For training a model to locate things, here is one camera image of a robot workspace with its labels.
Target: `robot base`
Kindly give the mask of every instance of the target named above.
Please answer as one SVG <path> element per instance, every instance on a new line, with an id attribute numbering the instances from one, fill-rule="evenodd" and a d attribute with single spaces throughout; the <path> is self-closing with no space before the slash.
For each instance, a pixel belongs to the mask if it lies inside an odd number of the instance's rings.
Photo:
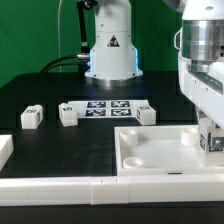
<path id="1" fill-rule="evenodd" d="M 93 77 L 92 75 L 85 76 L 85 80 L 88 83 L 92 83 L 99 86 L 109 86 L 109 87 L 116 87 L 116 86 L 128 86 L 135 84 L 139 80 L 143 80 L 143 72 L 139 71 L 130 79 L 116 79 L 116 80 L 109 80 L 109 79 L 98 79 Z"/>

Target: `white box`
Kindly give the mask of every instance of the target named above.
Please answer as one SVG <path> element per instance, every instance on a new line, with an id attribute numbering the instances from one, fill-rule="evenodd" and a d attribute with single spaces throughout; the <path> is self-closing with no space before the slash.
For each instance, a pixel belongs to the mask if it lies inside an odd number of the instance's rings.
<path id="1" fill-rule="evenodd" d="M 0 171 L 13 152 L 11 135 L 0 135 Z"/>
<path id="2" fill-rule="evenodd" d="M 156 124 L 156 111 L 150 106 L 138 106 L 137 107 L 137 120 L 141 125 L 154 125 Z"/>
<path id="3" fill-rule="evenodd" d="M 78 125 L 77 112 L 72 105 L 62 103 L 58 107 L 59 116 L 64 127 Z"/>
<path id="4" fill-rule="evenodd" d="M 21 115 L 22 129 L 36 129 L 43 120 L 43 107 L 28 106 Z"/>

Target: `green wall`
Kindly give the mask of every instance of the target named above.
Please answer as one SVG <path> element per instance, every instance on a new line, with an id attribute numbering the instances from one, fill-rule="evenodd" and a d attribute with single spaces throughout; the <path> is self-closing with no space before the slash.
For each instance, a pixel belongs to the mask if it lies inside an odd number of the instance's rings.
<path id="1" fill-rule="evenodd" d="M 177 70 L 173 36 L 181 15 L 162 0 L 130 0 L 133 43 L 140 52 L 144 71 Z M 21 73 L 38 72 L 58 57 L 57 11 L 59 0 L 0 1 L 0 87 Z M 93 11 L 86 12 L 90 45 L 94 44 Z M 76 0 L 62 7 L 62 55 L 79 52 L 80 37 Z"/>

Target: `white plastic tray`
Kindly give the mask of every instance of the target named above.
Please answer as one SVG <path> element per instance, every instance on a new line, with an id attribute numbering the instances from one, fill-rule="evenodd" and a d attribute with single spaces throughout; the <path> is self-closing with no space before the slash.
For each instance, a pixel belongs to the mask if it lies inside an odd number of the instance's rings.
<path id="1" fill-rule="evenodd" d="M 198 126 L 151 126 L 128 127 L 138 132 L 138 144 L 124 148 L 120 143 L 120 131 L 127 127 L 115 128 L 115 148 L 118 176 L 140 176 L 154 174 L 220 174 L 223 167 L 205 167 L 201 163 L 198 147 L 184 146 L 181 133 Z M 141 168 L 125 168 L 127 158 L 144 161 Z"/>

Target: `black tabletop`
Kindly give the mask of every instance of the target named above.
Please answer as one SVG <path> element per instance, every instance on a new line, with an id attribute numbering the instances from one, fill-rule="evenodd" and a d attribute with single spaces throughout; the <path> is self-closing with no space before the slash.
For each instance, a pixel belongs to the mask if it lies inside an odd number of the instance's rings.
<path id="1" fill-rule="evenodd" d="M 194 106 L 180 93 L 176 72 L 145 73 L 126 87 L 85 83 L 77 73 L 23 74 L 0 90 L 0 134 L 12 134 L 15 151 L 1 178 L 116 175 L 114 127 L 138 126 L 135 118 L 79 119 L 63 127 L 58 105 L 70 100 L 147 99 L 157 111 L 157 125 L 195 122 Z M 36 130 L 23 130 L 20 115 L 40 104 L 44 120 Z"/>

